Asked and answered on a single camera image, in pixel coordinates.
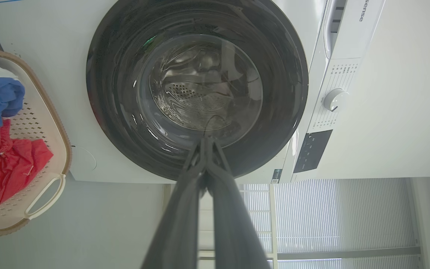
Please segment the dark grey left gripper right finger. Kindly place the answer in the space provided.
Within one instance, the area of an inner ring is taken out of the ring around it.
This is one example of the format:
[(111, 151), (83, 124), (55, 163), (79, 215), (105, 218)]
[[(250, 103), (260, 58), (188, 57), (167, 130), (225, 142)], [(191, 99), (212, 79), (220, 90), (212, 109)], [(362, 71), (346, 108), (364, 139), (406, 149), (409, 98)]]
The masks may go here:
[(213, 197), (215, 267), (268, 269), (269, 263), (219, 143), (205, 139), (208, 191)]

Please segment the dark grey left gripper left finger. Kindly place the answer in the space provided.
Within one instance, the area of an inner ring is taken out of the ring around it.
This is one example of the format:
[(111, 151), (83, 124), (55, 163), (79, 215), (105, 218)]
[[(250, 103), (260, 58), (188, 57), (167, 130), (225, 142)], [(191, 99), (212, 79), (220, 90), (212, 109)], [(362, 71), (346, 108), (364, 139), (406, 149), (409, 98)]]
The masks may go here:
[(186, 158), (142, 269), (196, 269), (199, 201), (205, 163), (204, 139), (201, 139)]

